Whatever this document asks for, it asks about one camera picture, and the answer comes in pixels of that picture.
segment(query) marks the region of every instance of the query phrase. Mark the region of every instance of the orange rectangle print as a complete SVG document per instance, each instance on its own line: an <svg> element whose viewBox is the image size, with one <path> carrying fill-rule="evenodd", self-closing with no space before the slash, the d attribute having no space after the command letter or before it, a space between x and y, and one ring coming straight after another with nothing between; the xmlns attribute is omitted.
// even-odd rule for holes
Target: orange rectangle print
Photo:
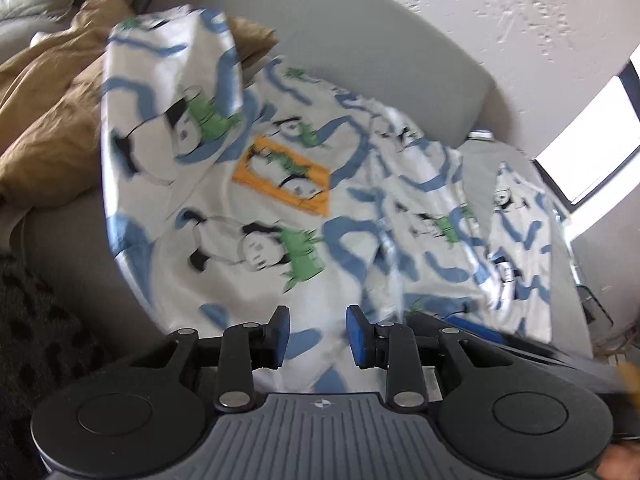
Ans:
<svg viewBox="0 0 640 480"><path fill-rule="evenodd" d="M329 170L264 137L242 154L233 181L312 214L329 214Z"/></svg>

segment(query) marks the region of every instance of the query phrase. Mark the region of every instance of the dark rug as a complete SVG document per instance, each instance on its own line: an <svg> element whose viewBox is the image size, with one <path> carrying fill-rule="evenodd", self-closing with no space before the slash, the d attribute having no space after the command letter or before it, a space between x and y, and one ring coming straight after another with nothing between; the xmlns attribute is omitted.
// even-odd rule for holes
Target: dark rug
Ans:
<svg viewBox="0 0 640 480"><path fill-rule="evenodd" d="M82 322L17 260L0 256L0 479L46 476L31 413L109 357Z"/></svg>

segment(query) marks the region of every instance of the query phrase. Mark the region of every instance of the window frame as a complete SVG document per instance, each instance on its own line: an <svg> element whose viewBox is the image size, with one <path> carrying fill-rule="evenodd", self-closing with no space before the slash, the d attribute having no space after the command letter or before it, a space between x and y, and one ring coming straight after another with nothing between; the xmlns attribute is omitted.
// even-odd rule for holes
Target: window frame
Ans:
<svg viewBox="0 0 640 480"><path fill-rule="evenodd" d="M626 95L631 102L631 105L636 112L636 116L640 121L640 77L638 76L638 72L636 71L636 67L629 60L625 67L620 71L620 73L616 76L620 79L622 83L622 87L625 89ZM569 213L573 213L576 209L578 209L582 204L587 202L590 198L592 198L597 192L599 192L603 187L605 187L633 158L640 153L640 144L636 149L634 149L628 156L620 162L596 187L594 187L590 192L588 192L585 196L583 196L578 202L575 204L572 203L567 196L562 192L556 181L552 179L552 177L546 172L545 168L538 162L536 158L533 159L533 165L538 170L542 181L551 189L551 191L558 197L558 200L564 206L565 209Z"/></svg>

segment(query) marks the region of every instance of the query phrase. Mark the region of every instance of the black clamp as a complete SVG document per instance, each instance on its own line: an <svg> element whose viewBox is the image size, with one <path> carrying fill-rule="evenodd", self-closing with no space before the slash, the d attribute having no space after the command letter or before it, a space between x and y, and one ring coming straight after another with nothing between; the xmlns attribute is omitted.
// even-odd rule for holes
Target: black clamp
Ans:
<svg viewBox="0 0 640 480"><path fill-rule="evenodd" d="M252 370L282 365L289 309L267 324L244 323L222 337L193 328L169 334L151 351L115 362L41 403L33 439L53 469L89 478L137 477L183 457L209 425L208 413L255 405ZM218 367L214 410L193 392L201 368Z"/></svg>
<svg viewBox="0 0 640 480"><path fill-rule="evenodd" d="M611 416L595 394L472 334L424 314L408 316L407 325L372 325L357 305L346 322L355 363L387 370L387 405L428 416L484 470L560 478L593 466L609 443ZM418 403L418 395L426 399L422 366L435 368L442 402Z"/></svg>

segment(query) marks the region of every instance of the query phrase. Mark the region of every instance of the textured wall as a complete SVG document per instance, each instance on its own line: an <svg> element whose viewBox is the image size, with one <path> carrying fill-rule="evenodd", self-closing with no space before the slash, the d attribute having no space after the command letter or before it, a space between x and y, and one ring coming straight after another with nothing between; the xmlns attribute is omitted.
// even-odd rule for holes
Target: textured wall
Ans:
<svg viewBox="0 0 640 480"><path fill-rule="evenodd" d="M640 43L640 0L395 1L493 75L498 91L483 121L532 156L562 132Z"/></svg>

